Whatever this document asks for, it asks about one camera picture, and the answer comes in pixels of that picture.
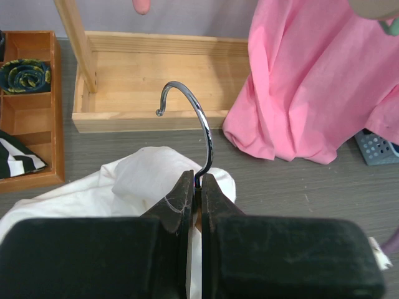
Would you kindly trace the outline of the white t shirt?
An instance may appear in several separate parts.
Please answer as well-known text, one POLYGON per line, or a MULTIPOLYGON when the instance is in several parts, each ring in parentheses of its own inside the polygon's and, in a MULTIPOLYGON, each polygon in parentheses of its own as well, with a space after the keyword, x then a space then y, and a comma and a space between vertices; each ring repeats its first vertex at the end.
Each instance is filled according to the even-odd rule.
MULTIPOLYGON (((142 216, 173 189, 183 172, 192 171, 195 175, 198 170, 196 163, 171 148, 142 148, 103 165, 85 178, 34 199, 19 201, 1 219, 1 243, 15 224, 26 219, 142 216)), ((215 177, 223 194, 234 203, 236 186, 232 177, 218 168, 207 174, 215 177)), ((196 211, 194 183, 188 298, 203 298, 202 232, 195 227, 196 211)))

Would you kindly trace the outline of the orange hanger with metal hook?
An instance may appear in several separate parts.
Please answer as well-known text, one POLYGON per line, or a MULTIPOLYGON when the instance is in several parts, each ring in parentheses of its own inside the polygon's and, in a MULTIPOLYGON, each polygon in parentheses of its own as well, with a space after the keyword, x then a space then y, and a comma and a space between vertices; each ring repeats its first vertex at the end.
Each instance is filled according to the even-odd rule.
POLYGON ((196 220, 195 220, 195 227, 202 232, 202 221, 201 221, 201 177, 206 174, 209 169, 212 166, 213 163, 213 141, 212 141, 212 134, 211 134, 211 129, 209 127, 208 120, 206 118, 206 115, 199 103, 199 101, 196 99, 194 94, 191 92, 191 90, 184 84, 177 82, 177 81, 170 81, 168 82, 164 87, 163 90, 161 91, 161 96, 160 96, 160 107, 159 109, 156 110, 156 115, 157 116, 163 116, 165 111, 166 111, 166 99, 168 96, 168 92, 170 91, 171 88, 176 88, 178 89, 190 102, 191 106, 193 107, 193 110, 196 113, 196 116, 198 117, 198 120, 200 122, 203 134, 204 134, 204 140, 206 143, 206 161, 205 164, 202 166, 202 168, 196 172, 194 176, 194 182, 195 182, 195 200, 196 200, 196 205, 197 205, 197 211, 196 211, 196 220))

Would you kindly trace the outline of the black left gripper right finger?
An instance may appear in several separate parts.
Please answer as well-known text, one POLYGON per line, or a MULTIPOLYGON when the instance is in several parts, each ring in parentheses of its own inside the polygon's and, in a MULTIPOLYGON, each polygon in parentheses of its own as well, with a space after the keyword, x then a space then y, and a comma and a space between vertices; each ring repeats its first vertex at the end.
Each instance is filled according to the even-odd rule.
POLYGON ((201 193, 203 298, 382 298, 364 231, 344 219, 252 216, 213 175, 201 193))

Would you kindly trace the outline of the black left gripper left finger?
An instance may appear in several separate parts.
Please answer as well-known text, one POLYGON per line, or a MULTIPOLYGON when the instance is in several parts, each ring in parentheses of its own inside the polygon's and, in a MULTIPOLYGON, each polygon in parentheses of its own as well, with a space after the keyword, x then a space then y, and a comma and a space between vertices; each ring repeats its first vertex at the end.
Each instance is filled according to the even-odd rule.
POLYGON ((193 176, 139 217, 18 222, 1 243, 1 297, 188 298, 193 176))

